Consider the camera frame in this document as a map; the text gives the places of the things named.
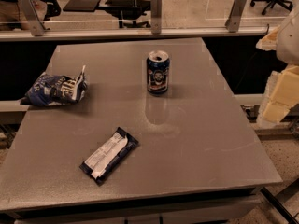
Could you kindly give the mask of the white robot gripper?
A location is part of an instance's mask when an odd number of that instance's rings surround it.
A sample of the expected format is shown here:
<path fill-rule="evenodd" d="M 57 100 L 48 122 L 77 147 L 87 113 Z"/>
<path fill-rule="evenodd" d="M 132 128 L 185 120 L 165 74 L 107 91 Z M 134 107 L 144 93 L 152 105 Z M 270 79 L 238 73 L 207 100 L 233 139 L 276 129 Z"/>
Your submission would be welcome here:
<path fill-rule="evenodd" d="M 257 124 L 274 128 L 299 104 L 299 6 L 292 9 L 280 27 L 261 38 L 256 48 L 277 48 L 278 59 L 288 64 L 281 72 L 271 73 L 258 111 Z"/>

